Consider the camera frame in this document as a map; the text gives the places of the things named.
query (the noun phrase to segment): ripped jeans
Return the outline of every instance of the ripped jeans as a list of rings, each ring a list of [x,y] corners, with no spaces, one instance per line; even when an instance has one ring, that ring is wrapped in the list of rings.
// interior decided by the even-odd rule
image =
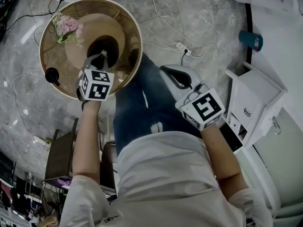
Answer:
[[[201,138],[199,130],[183,118],[175,103],[159,68],[143,53],[135,77],[116,93],[114,135],[117,155],[131,141],[156,132],[182,131]]]

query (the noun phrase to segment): blue cup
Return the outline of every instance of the blue cup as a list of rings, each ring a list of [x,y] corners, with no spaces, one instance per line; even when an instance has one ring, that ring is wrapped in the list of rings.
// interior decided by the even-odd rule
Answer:
[[[260,51],[263,46],[263,38],[261,35],[250,33],[244,30],[240,31],[239,40],[257,52]]]

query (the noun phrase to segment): floor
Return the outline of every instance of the floor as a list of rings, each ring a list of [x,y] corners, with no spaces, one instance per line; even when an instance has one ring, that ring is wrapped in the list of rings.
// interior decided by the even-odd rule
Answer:
[[[49,0],[19,0],[14,8],[8,26],[25,14],[47,12]],[[181,37],[166,27],[157,16],[152,0],[114,0],[125,6],[137,19],[148,26],[165,44],[174,45]],[[50,10],[57,7],[53,0]],[[184,33],[189,40],[203,44],[207,48],[201,59],[184,58],[184,66],[193,68],[209,87],[215,87],[224,103],[228,102],[230,81],[225,68],[233,71],[241,69],[246,49],[238,41],[238,32],[246,29],[246,13],[243,4],[232,0],[156,0],[158,12],[176,30]],[[68,132],[75,117],[81,115],[81,103],[57,92],[46,82],[42,70],[32,70],[16,79],[29,68],[41,68],[39,48],[33,40],[35,32],[39,41],[44,24],[50,16],[26,17],[17,22],[5,35],[0,45],[0,150],[26,171],[44,178],[48,148],[35,143],[31,133],[43,138],[52,138],[54,130]],[[151,33],[142,28],[143,40],[157,43]],[[202,51],[187,44],[194,55]],[[180,64],[181,54],[158,49],[145,44],[145,52],[158,65]],[[115,112],[115,97],[102,105],[101,123],[106,115],[111,119]]]

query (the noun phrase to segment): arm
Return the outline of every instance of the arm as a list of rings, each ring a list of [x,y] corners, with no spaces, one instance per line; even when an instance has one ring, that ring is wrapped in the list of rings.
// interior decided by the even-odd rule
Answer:
[[[201,134],[212,163],[214,174],[225,198],[228,200],[235,193],[248,188],[242,176],[239,162],[219,128],[215,124],[212,124],[204,129]]]
[[[84,105],[74,156],[73,175],[83,175],[100,183],[100,159],[98,143],[98,113],[100,102],[89,101]]]

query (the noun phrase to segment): hand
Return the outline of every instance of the hand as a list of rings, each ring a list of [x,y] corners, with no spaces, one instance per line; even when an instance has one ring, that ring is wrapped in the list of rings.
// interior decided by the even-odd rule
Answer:
[[[84,104],[83,113],[98,115],[100,107],[101,107],[100,101],[88,101],[87,103]]]

